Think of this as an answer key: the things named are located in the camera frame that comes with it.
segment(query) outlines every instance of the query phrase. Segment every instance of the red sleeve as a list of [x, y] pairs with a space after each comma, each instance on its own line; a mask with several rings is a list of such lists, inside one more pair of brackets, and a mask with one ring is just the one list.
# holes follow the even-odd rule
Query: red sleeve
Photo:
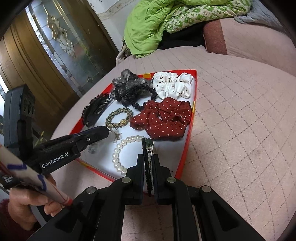
[[0, 203], [0, 237], [1, 241], [26, 241], [39, 227], [35, 224], [32, 230], [23, 230], [8, 213], [9, 199], [4, 199]]

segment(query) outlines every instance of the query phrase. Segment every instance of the white wall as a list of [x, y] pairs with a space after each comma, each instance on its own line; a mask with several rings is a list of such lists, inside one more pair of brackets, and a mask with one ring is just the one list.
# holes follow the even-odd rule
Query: white wall
[[140, 0], [87, 0], [120, 51], [126, 19]]

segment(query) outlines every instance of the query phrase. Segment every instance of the pearl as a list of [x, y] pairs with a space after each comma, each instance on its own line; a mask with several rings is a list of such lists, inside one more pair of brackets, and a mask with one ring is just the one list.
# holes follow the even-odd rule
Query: pearl
[[141, 136], [137, 135], [136, 136], [136, 141], [141, 141], [141, 138], [142, 138]]
[[112, 154], [112, 158], [118, 158], [118, 157], [119, 157], [119, 155], [117, 153]]
[[121, 170], [123, 170], [123, 166], [119, 166], [116, 168], [116, 171], [121, 172]]
[[120, 165], [121, 165], [120, 162], [116, 162], [116, 163], [114, 163], [114, 167], [115, 167], [115, 168], [118, 168]]
[[120, 144], [120, 143], [118, 143], [118, 144], [116, 145], [116, 148], [118, 148], [119, 150], [121, 150], [121, 149], [123, 148], [123, 145]]
[[116, 163], [116, 162], [119, 162], [119, 159], [118, 158], [113, 158], [112, 162], [113, 162], [113, 164]]
[[119, 150], [118, 148], [115, 148], [115, 149], [114, 149], [114, 153], [119, 154], [119, 153], [120, 153], [120, 150]]
[[126, 175], [126, 172], [127, 172], [127, 169], [126, 169], [126, 168], [123, 168], [123, 169], [121, 170], [121, 175], [125, 176], [125, 175]]
[[126, 140], [121, 140], [121, 144], [125, 146], [127, 144]]

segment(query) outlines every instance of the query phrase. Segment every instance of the decorative glass pattern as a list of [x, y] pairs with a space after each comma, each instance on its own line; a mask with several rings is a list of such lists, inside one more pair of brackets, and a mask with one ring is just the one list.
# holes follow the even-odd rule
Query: decorative glass pattern
[[39, 40], [45, 42], [54, 64], [74, 90], [85, 94], [107, 74], [61, 0], [34, 0], [27, 15], [32, 26], [37, 26], [42, 36]]
[[74, 47], [72, 42], [67, 38], [67, 31], [60, 27], [59, 21], [51, 15], [48, 15], [47, 22], [49, 28], [52, 30], [53, 39], [61, 44], [64, 52], [75, 58]]

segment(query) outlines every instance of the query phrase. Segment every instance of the bracelet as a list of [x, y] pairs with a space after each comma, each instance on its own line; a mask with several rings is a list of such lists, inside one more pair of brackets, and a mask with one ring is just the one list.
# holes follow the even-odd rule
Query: bracelet
[[127, 168], [125, 168], [119, 162], [119, 153], [121, 149], [128, 143], [135, 142], [135, 141], [140, 142], [142, 138], [145, 138], [145, 137], [139, 136], [139, 135], [127, 137], [126, 139], [121, 140], [121, 142], [116, 145], [116, 148], [114, 149], [114, 153], [112, 154], [112, 163], [114, 164], [115, 169], [118, 172], [121, 172], [121, 175], [125, 176], [127, 171]]
[[[119, 123], [111, 123], [112, 119], [114, 118], [114, 116], [125, 112], [127, 114], [125, 119], [122, 119]], [[128, 122], [131, 120], [131, 118], [133, 117], [133, 112], [129, 109], [129, 108], [119, 108], [115, 111], [112, 111], [110, 113], [110, 115], [106, 118], [106, 122], [105, 122], [105, 126], [108, 128], [116, 128], [118, 129], [119, 127], [123, 127], [126, 126], [128, 124]]]

